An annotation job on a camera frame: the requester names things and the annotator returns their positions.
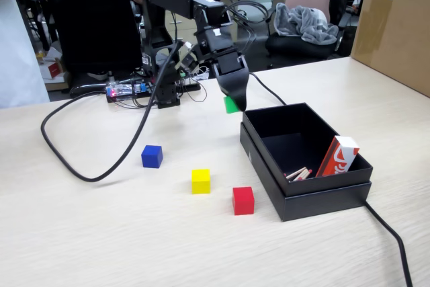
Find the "gray blanket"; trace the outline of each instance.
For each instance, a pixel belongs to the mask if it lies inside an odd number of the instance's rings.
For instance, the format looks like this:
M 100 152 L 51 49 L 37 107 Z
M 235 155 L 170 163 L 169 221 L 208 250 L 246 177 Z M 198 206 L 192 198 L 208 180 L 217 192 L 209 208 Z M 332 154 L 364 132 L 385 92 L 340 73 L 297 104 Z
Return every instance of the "gray blanket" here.
M 288 9 L 283 3 L 276 5 L 275 29 L 280 36 L 300 36 L 316 45 L 335 43 L 339 32 L 337 26 L 327 23 L 321 10 L 302 6 Z

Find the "green cube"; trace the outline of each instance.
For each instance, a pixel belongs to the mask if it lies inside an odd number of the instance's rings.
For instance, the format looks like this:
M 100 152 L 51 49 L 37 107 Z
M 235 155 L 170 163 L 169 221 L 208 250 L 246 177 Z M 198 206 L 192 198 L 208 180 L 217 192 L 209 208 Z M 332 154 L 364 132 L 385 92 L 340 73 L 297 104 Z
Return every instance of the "green cube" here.
M 239 108 L 236 106 L 235 102 L 231 97 L 224 97 L 224 104 L 226 105 L 226 112 L 228 114 L 239 112 Z

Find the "cube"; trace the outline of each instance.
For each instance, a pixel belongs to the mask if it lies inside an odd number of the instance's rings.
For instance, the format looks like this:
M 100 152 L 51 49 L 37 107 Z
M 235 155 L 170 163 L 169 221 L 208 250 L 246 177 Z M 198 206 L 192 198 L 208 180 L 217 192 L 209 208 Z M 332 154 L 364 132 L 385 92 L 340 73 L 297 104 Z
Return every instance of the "cube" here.
M 191 190 L 193 194 L 210 193 L 209 169 L 193 169 L 191 173 Z
M 224 104 L 226 105 L 227 114 L 233 114 L 239 111 L 239 108 L 231 97 L 224 97 Z
M 234 215 L 254 214 L 254 194 L 251 187 L 233 188 Z
M 146 145 L 142 152 L 142 164 L 146 168 L 160 168 L 163 161 L 161 146 Z

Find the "yellow cube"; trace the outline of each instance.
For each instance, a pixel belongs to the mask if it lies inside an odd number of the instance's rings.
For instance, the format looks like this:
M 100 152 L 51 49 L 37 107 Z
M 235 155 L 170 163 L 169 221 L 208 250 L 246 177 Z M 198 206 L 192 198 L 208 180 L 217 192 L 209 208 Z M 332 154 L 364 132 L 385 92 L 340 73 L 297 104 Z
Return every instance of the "yellow cube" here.
M 209 169 L 193 169 L 191 173 L 191 186 L 193 194 L 209 194 Z

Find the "black box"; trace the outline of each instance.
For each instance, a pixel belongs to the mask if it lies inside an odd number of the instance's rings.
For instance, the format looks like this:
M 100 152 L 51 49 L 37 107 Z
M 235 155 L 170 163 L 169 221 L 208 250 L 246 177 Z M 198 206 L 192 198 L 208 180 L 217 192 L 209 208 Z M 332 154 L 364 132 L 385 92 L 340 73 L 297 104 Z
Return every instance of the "black box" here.
M 307 104 L 244 112 L 241 143 L 283 221 L 363 206 L 373 167 L 360 154 L 347 173 L 314 177 L 337 135 Z M 285 178 L 302 167 L 308 179 Z

